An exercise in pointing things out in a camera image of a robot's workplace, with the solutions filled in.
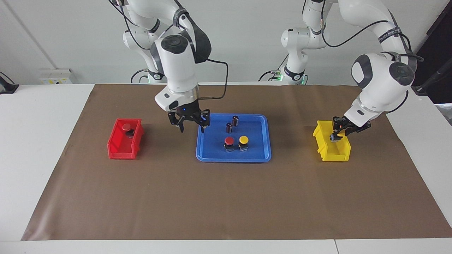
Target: black cylinder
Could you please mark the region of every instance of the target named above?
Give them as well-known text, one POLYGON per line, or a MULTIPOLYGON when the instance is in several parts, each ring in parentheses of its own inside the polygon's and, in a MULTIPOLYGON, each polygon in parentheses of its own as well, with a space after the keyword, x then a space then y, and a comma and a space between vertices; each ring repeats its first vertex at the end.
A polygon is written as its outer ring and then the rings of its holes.
POLYGON ((237 125, 239 125, 239 117, 233 116, 232 117, 232 126, 237 126, 237 125))
POLYGON ((227 133, 232 133, 232 124, 230 122, 228 122, 226 124, 226 132, 227 133))

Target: black cable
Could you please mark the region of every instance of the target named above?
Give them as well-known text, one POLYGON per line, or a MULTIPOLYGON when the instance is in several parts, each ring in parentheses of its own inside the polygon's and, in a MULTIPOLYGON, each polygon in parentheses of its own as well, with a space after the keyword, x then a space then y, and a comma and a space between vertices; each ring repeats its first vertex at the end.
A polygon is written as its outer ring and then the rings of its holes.
POLYGON ((271 71, 265 72, 264 74, 262 74, 262 76, 257 81, 259 82, 265 75, 270 74, 270 73, 272 73, 272 72, 271 71))
POLYGON ((306 0, 305 0, 305 3, 303 4, 303 9, 301 10, 302 15, 305 13, 305 5, 306 5, 306 0))
POLYGON ((173 27, 173 24, 171 24, 163 33, 158 37, 159 39, 171 28, 173 27))
POLYGON ((400 54, 400 56, 413 57, 413 58, 416 58, 416 60, 417 60, 418 62, 423 62, 423 61, 424 61, 424 58, 423 58, 423 57, 418 56, 418 55, 415 55, 415 54, 400 54))
MULTIPOLYGON (((289 54, 286 55, 286 57, 282 60, 281 64, 278 66, 278 68, 276 68, 276 70, 279 70, 279 68, 281 68, 281 66, 284 64, 284 62, 286 61, 286 59, 287 59, 288 57, 289 57, 289 54)), ((276 75, 276 73, 273 74, 273 77, 272 77, 271 79, 269 79, 269 81, 272 80, 272 79, 273 79, 273 80, 276 80, 276 79, 274 78, 275 75, 276 75)))
POLYGON ((403 38, 406 39, 407 43, 408 43, 408 48, 411 52, 413 52, 413 50, 411 49, 411 42, 410 39, 408 38, 408 36, 404 35, 403 33, 400 33, 400 36, 402 36, 403 38))
POLYGON ((141 79, 142 78, 147 78, 147 75, 143 75, 143 76, 140 77, 140 84, 141 84, 141 79))
POLYGON ((2 74, 3 76, 5 76, 7 79, 9 79, 11 81, 11 83, 15 84, 14 81, 12 79, 10 79, 10 77, 8 77, 8 75, 6 75, 5 73, 0 71, 0 74, 2 74))
POLYGON ((224 89, 224 91, 223 91, 223 95, 221 95, 220 97, 200 97, 200 98, 198 98, 198 99, 199 99, 199 100, 207 100, 207 99, 214 99, 214 100, 217 100, 217 99, 222 99, 222 98, 225 97, 225 95, 226 95, 227 78, 228 78, 228 75, 229 75, 229 65, 228 65, 226 62, 222 62, 222 61, 217 61, 217 60, 212 60, 212 59, 206 59, 206 60, 209 61, 209 62, 212 62, 212 63, 221 63, 221 64, 226 65, 225 89, 224 89))
POLYGON ((145 69, 141 69, 141 70, 136 71, 136 72, 132 75, 132 77, 130 78, 130 83, 133 84, 133 78, 134 78, 138 73, 140 73, 140 72, 142 72, 142 71, 144 71, 144 70, 145 70, 145 69))
POLYGON ((400 105, 397 106, 397 108, 395 108, 395 109, 393 109, 391 111, 385 112, 385 114, 389 114, 389 113, 392 113, 392 112, 398 110, 405 103, 407 98, 408 98, 408 90, 406 91, 405 99, 403 99, 402 103, 400 103, 400 105))
POLYGON ((281 68, 281 66, 283 65, 284 61, 289 57, 289 54, 286 55, 286 57, 284 58, 284 60, 281 62, 281 64, 278 66, 277 70, 279 70, 279 68, 281 68))
POLYGON ((325 42, 325 44, 326 44, 327 46, 329 46, 329 47, 340 47, 340 46, 346 44, 347 42, 349 42, 351 39, 355 38, 357 35, 359 35, 360 33, 362 33, 362 32, 363 32, 364 30, 366 30, 367 28, 369 28, 369 27, 371 27, 371 26, 373 26, 373 25, 375 25, 375 24, 378 24, 378 23, 386 23, 386 22, 388 22, 388 21, 387 21, 387 20, 378 20, 378 21, 375 21, 374 23, 372 23, 372 24, 370 24, 370 25, 367 25, 365 28, 361 29, 359 32, 357 32, 356 34, 354 34, 352 37, 348 38, 348 39, 345 40, 343 43, 338 44, 338 45, 330 45, 330 44, 328 44, 328 42, 326 42, 326 40, 325 40, 325 36, 323 35, 323 31, 322 31, 322 39, 323 39, 323 41, 325 42))
POLYGON ((110 2, 111 5, 113 5, 113 7, 122 15, 124 16, 132 25, 137 27, 137 24, 133 23, 127 16, 125 16, 117 7, 116 5, 114 5, 114 3, 110 0, 108 0, 110 2))
MULTIPOLYGON (((323 19, 323 9, 325 8, 325 3, 326 3, 326 0, 323 1, 322 12, 320 13, 320 18, 321 18, 321 19, 323 19)), ((378 21, 375 21, 374 23, 372 23, 372 24, 370 24, 370 25, 367 25, 365 28, 361 29, 359 32, 357 32, 356 34, 354 34, 352 37, 348 38, 346 41, 344 41, 343 43, 338 44, 338 45, 334 45, 334 46, 333 46, 333 45, 328 44, 328 42, 326 42, 326 40, 325 40, 325 36, 323 35, 323 30, 321 30, 321 32, 322 32, 322 39, 323 39, 323 41, 325 42, 325 44, 326 44, 327 46, 329 46, 329 47, 340 47, 340 46, 346 44, 347 42, 349 42, 351 39, 355 38, 355 36, 357 36, 358 34, 362 33, 362 32, 363 32, 364 30, 366 30, 367 28, 369 28, 369 27, 371 27, 371 26, 373 26, 373 25, 375 25, 375 24, 383 23, 383 22, 386 22, 386 23, 387 23, 387 22, 389 22, 389 21, 388 21, 388 20, 378 20, 378 21)))
POLYGON ((122 15, 124 16, 124 21, 126 22, 127 31, 129 32, 130 36, 132 36, 133 41, 134 41, 134 42, 135 42, 142 50, 150 50, 151 48, 145 48, 145 47, 142 47, 142 46, 137 42, 137 40, 135 39, 135 37, 134 37, 133 34, 132 34, 132 31, 130 30, 129 23, 127 22, 126 15, 125 15, 125 13, 124 13, 124 8, 123 8, 122 6, 120 6, 120 8, 121 8, 121 13, 122 13, 122 15))

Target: brown paper mat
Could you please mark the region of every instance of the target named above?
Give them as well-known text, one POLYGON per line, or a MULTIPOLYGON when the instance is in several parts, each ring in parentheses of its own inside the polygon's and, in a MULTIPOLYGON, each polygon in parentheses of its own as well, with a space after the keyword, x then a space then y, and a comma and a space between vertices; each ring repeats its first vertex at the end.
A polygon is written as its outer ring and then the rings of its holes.
MULTIPOLYGON (((152 85, 96 85, 22 240, 359 239, 452 237, 383 115, 349 136, 347 163, 321 162, 316 120, 342 116, 349 86, 231 86, 215 113, 261 113, 265 164, 203 163, 197 126, 169 124, 152 85), (116 118, 142 118, 138 160, 109 160, 116 118)), ((220 86, 201 87, 202 96, 220 86)))

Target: wall outlet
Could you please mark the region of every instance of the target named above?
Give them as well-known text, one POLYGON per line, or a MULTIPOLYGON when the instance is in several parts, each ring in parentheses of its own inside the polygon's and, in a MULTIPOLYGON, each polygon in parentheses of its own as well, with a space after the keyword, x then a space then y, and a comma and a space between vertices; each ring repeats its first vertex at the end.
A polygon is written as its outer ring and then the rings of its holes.
POLYGON ((41 81, 41 84, 43 85, 50 84, 49 77, 50 77, 49 73, 42 73, 41 75, 39 75, 39 80, 41 81))
POLYGON ((77 79, 69 69, 40 69, 39 80, 41 84, 77 84, 77 79))

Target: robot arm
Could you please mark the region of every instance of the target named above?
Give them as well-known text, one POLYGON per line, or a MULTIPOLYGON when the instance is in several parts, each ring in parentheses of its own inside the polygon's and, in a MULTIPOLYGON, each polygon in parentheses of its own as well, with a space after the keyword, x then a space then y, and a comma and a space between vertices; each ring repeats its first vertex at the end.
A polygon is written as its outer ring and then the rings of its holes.
POLYGON ((373 24, 368 30, 378 38, 383 52, 363 54, 352 66, 352 77, 363 90, 344 116, 333 117, 331 141, 371 126, 370 121, 390 111, 394 103, 402 104, 414 80, 417 60, 401 39, 401 29, 380 0, 339 0, 343 19, 359 27, 373 24))
POLYGON ((361 132, 370 127, 370 120, 392 110, 392 104, 404 101, 414 80, 417 61, 407 56, 412 52, 401 39, 401 29, 380 0, 307 0, 303 21, 308 27, 289 29, 281 38, 289 52, 289 60, 280 70, 281 80, 299 84, 307 62, 303 50, 326 47, 329 35, 325 20, 333 3, 339 4, 347 23, 366 27, 383 48, 379 54, 361 55, 352 66, 352 77, 363 91, 343 117, 333 118, 331 140, 339 141, 341 132, 345 136, 361 132))
POLYGON ((172 125, 184 131, 184 121, 194 121, 202 132, 210 124, 210 110, 200 110, 198 80, 194 65, 205 62, 212 50, 207 35, 195 24, 188 11, 177 0, 116 0, 121 10, 126 7, 131 21, 124 33, 127 47, 140 53, 154 80, 167 78, 167 86, 155 96, 157 104, 168 112, 172 125), (180 30, 166 34, 163 22, 180 30))
MULTIPOLYGON (((326 19, 332 2, 327 2, 323 8, 323 0, 307 0, 303 10, 303 21, 308 27, 291 28, 282 33, 281 43, 287 49, 289 57, 287 64, 282 66, 279 72, 280 81, 289 84, 299 84, 304 79, 304 73, 308 56, 305 49, 320 49, 326 47, 322 39, 322 16, 326 19)), ((324 32, 325 39, 328 40, 328 32, 324 32)))

